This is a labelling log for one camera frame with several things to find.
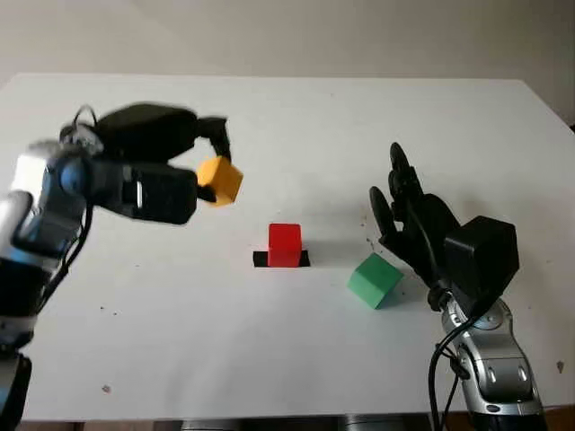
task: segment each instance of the white table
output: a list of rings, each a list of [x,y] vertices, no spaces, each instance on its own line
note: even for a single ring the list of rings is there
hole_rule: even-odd
[[[133,101],[229,117],[242,190],[233,206],[201,205],[185,227],[96,211],[27,349],[25,418],[427,410],[443,335],[427,288],[378,245],[407,276],[387,306],[371,311],[346,288],[378,238],[367,191],[386,187],[393,141],[460,221],[516,225],[521,269],[504,299],[517,340],[544,404],[575,401],[575,137],[524,84],[19,75],[0,92],[0,184],[81,104],[102,114]],[[198,144],[177,162],[209,156]],[[252,267],[270,222],[302,225],[311,268]],[[442,401],[450,384],[443,366]]]

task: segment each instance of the wire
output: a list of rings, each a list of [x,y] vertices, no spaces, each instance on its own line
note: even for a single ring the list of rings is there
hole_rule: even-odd
[[[46,288],[44,289],[44,295],[40,301],[40,306],[38,312],[40,312],[50,297],[56,291],[58,285],[62,282],[65,276],[67,276],[68,271],[70,269],[70,265],[74,262],[75,258],[78,257],[78,254],[84,247],[84,243],[86,242],[86,238],[88,237],[88,233],[90,232],[90,228],[92,227],[92,218],[93,218],[93,205],[87,204],[86,205],[86,212],[84,216],[84,225],[80,227],[80,234],[77,238],[77,244],[74,247],[74,250],[70,254],[69,258],[64,258],[62,261],[62,265],[60,269],[56,273],[56,275],[50,279],[50,281],[46,284]]]
[[[456,394],[458,383],[459,383],[459,376],[456,374],[456,378],[453,380],[453,385],[451,386],[451,391],[449,392],[449,396],[447,397],[446,407],[443,410],[443,415],[441,416],[441,426],[439,427],[440,430],[443,430],[443,427],[446,425],[447,415],[449,414],[449,408],[451,407],[451,401],[453,401],[453,396]]]
[[[477,318],[469,319],[464,324],[453,328],[436,346],[431,360],[429,361],[429,373],[428,373],[428,390],[429,390],[429,405],[431,406],[431,418],[433,420],[433,430],[440,431],[441,423],[439,421],[438,412],[438,399],[435,394],[435,372],[438,368],[439,357],[443,354],[443,351],[448,347],[448,344],[453,341],[459,334],[465,332],[473,326],[477,321]]]
[[[82,105],[77,113],[74,115],[74,119],[72,120],[72,124],[76,124],[82,112],[88,111],[88,113],[92,116],[93,124],[96,126],[98,124],[98,119],[96,118],[96,113],[93,111],[93,108],[90,105]]]

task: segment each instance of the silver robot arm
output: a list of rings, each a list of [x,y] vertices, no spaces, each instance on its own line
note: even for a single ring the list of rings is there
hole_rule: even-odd
[[[466,321],[456,300],[449,298],[442,314],[446,333]],[[462,387],[477,429],[545,429],[535,378],[513,335],[511,310],[502,300],[452,344],[468,376]]]
[[[442,356],[450,359],[463,382],[476,429],[545,430],[533,372],[513,336],[511,312],[500,300],[519,269],[515,226],[485,216],[459,224],[443,200],[423,192],[402,148],[392,144],[390,153],[391,206],[380,189],[370,190],[382,233],[379,241],[429,287],[429,306],[443,312],[447,332],[429,361],[434,431],[443,428],[446,416],[439,415],[435,393],[435,373]]]
[[[86,125],[64,127],[20,155],[0,199],[0,430],[15,429],[31,378],[20,353],[37,316],[82,249],[93,208],[129,218],[185,224],[197,199],[214,201],[195,172],[167,164],[207,138],[231,158],[225,119],[142,103]]]

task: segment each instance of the black base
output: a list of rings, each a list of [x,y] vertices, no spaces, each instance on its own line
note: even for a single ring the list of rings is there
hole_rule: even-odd
[[[253,266],[256,268],[268,268],[268,252],[266,251],[255,251],[253,253]],[[299,257],[298,268],[311,267],[312,264],[309,261],[309,254],[307,250],[302,250],[302,254]]]

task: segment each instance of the yellow cube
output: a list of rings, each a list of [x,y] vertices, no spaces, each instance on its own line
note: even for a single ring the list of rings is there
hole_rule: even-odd
[[[197,174],[198,184],[209,186],[216,193],[216,202],[212,205],[219,207],[235,201],[243,174],[228,159],[219,155],[206,160],[200,165]]]

